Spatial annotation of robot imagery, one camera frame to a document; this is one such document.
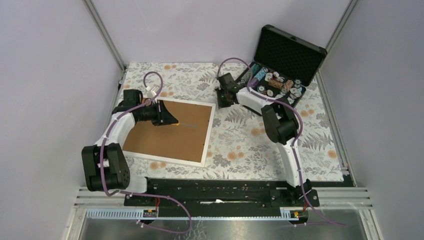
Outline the white picture frame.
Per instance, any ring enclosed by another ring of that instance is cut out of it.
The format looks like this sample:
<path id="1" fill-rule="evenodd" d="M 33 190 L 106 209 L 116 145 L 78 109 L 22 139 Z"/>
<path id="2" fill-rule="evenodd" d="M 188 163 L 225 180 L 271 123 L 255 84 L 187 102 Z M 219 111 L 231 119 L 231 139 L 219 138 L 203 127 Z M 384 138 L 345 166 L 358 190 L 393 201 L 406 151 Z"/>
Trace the white picture frame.
<path id="1" fill-rule="evenodd" d="M 212 134 L 216 104 L 159 97 L 179 125 L 154 126 L 139 121 L 123 145 L 127 157 L 203 168 Z"/>

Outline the yellow handled screwdriver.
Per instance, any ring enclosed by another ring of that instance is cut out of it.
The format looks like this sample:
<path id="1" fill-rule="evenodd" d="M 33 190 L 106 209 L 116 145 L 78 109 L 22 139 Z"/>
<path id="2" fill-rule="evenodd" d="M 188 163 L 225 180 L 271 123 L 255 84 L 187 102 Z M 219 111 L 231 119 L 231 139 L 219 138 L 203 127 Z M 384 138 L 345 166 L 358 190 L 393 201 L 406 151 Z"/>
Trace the yellow handled screwdriver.
<path id="1" fill-rule="evenodd" d="M 185 127 L 190 127 L 190 128 L 196 128 L 197 127 L 197 125 L 188 124 L 188 123 L 182 123 L 182 122 L 176 123 L 175 125 L 176 126 L 185 126 Z"/>

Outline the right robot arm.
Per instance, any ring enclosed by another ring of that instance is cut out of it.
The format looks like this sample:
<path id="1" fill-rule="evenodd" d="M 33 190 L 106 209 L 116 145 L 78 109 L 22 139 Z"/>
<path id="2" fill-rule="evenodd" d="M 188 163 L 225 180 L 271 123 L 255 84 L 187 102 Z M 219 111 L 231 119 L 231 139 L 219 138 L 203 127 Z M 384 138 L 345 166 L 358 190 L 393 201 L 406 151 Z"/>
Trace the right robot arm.
<path id="1" fill-rule="evenodd" d="M 311 186 L 303 176 L 298 155 L 298 138 L 303 130 L 300 115 L 284 98 L 267 97 L 249 85 L 237 84 L 230 73 L 218 76 L 215 88 L 219 108 L 242 105 L 262 116 L 267 137 L 276 144 L 288 184 L 287 201 L 293 206 L 307 199 Z"/>

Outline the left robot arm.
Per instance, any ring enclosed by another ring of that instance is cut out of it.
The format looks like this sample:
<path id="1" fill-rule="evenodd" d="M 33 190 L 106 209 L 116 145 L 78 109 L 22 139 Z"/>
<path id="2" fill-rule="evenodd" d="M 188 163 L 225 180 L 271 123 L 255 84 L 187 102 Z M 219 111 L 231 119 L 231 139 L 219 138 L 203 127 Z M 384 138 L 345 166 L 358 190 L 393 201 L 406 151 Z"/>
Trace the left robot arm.
<path id="1" fill-rule="evenodd" d="M 110 192 L 135 188 L 136 199 L 144 206 L 152 204 L 155 192 L 146 181 L 131 181 L 128 163 L 123 153 L 124 143 L 138 122 L 154 126 L 177 125 L 179 121 L 167 110 L 162 100 L 137 89 L 124 90 L 122 101 L 113 109 L 112 119 L 100 139 L 81 151 L 86 186 L 91 192 Z"/>

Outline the black poker chip case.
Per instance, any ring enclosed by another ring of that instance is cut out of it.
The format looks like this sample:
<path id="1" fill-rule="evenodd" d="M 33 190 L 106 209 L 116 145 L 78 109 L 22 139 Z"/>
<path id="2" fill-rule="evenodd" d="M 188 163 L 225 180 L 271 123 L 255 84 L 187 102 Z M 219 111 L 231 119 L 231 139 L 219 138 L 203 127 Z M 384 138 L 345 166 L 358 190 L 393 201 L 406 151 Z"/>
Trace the black poker chip case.
<path id="1" fill-rule="evenodd" d="M 327 54 L 325 48 L 267 24 L 261 28 L 253 62 L 249 66 L 254 75 L 263 68 L 266 68 L 268 73 L 277 72 L 283 78 L 283 84 L 291 81 L 292 86 L 281 90 L 270 85 L 265 80 L 266 77 L 262 76 L 251 89 L 265 95 L 272 92 L 270 97 L 283 97 L 295 107 Z"/>

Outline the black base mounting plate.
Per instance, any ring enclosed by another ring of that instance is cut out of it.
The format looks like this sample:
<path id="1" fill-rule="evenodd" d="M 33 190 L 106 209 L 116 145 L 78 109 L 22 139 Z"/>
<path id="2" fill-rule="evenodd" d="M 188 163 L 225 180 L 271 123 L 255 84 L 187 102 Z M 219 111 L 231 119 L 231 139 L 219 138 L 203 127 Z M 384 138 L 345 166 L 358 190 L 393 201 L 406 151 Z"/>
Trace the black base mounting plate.
<path id="1" fill-rule="evenodd" d="M 279 217 L 281 208 L 301 210 L 306 201 L 299 187 L 285 181 L 184 180 L 150 178 L 149 196 L 128 196 L 125 207 L 152 207 L 159 217 Z"/>

